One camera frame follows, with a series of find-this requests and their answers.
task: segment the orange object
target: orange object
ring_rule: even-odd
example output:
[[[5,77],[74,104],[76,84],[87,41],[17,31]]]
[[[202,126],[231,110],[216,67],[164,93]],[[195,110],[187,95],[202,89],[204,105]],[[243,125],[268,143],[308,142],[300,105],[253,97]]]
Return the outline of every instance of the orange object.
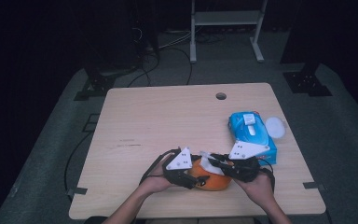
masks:
[[[189,175],[194,177],[208,175],[209,178],[206,180],[206,184],[204,186],[197,185],[198,189],[206,189],[206,190],[222,190],[228,187],[229,182],[231,181],[231,177],[226,175],[216,175],[205,171],[200,165],[201,159],[193,161],[193,167],[187,171]]]

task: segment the white metal frame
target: white metal frame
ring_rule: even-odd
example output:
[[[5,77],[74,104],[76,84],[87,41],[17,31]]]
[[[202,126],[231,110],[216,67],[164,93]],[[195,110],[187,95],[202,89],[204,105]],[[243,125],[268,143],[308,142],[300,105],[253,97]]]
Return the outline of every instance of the white metal frame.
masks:
[[[260,10],[250,11],[211,11],[196,12],[195,0],[191,2],[191,40],[190,40],[190,61],[197,61],[196,51],[196,26],[199,25],[244,25],[255,24],[255,36],[250,37],[252,48],[258,62],[264,62],[264,57],[258,47],[257,40],[264,20],[268,0],[263,0]]]

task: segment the floor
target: floor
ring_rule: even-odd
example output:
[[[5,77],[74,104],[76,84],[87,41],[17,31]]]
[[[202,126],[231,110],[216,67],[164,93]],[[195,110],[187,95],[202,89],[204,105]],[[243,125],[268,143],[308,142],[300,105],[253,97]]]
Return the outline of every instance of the floor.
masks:
[[[288,32],[260,34],[263,63],[255,59],[249,42],[251,35],[207,35],[199,39],[198,60],[193,64],[188,60],[188,42],[179,42],[163,49],[159,62],[153,56],[144,57],[148,76],[138,69],[119,77],[114,88],[269,83],[314,180],[325,188],[321,194],[326,213],[290,218],[294,223],[305,224],[358,223],[358,104],[339,76],[323,64],[316,76],[332,96],[292,93],[282,74],[299,71],[303,64],[280,64]],[[179,37],[180,34],[160,34],[158,41],[165,46]],[[86,80],[85,71],[79,70],[62,93],[0,209],[0,224],[84,223],[84,220],[68,217],[71,202],[65,183],[68,189],[76,187],[92,138],[88,131],[95,127],[92,122],[98,119],[97,115],[92,115],[100,113],[103,106],[103,97],[74,101]],[[85,130],[89,118],[91,124]],[[268,223],[265,217],[258,219]]]

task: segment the table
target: table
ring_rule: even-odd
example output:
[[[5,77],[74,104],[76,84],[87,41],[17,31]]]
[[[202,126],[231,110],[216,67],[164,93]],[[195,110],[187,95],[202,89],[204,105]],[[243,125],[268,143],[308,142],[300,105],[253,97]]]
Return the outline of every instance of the table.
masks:
[[[258,36],[266,13],[268,0],[263,0],[260,10],[248,11],[206,11],[198,12],[195,7],[195,0],[191,2],[191,38],[190,38],[190,61],[197,61],[196,50],[196,26],[207,25],[256,25],[255,36],[250,37],[255,57],[259,63],[264,62],[264,57],[258,47]]]
[[[222,95],[226,99],[217,99]],[[228,117],[245,110],[258,111],[262,119],[276,116],[285,124],[286,135],[275,140],[274,165],[275,196],[283,211],[323,213],[320,192],[303,186],[313,178],[272,88],[268,83],[246,83],[110,90],[77,185],[87,192],[75,195],[69,216],[109,216],[157,156],[169,149],[228,153],[234,144]],[[154,194],[138,218],[259,215],[265,213],[232,181],[221,191],[170,188]]]

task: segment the blue package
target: blue package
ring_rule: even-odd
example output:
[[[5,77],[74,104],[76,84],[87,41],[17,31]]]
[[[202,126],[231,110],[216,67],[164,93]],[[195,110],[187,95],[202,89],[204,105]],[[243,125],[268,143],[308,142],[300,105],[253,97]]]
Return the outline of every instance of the blue package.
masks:
[[[255,111],[233,113],[229,117],[228,127],[235,140],[258,145],[269,146],[269,150],[257,154],[260,165],[276,164],[277,148],[269,136],[260,115]]]

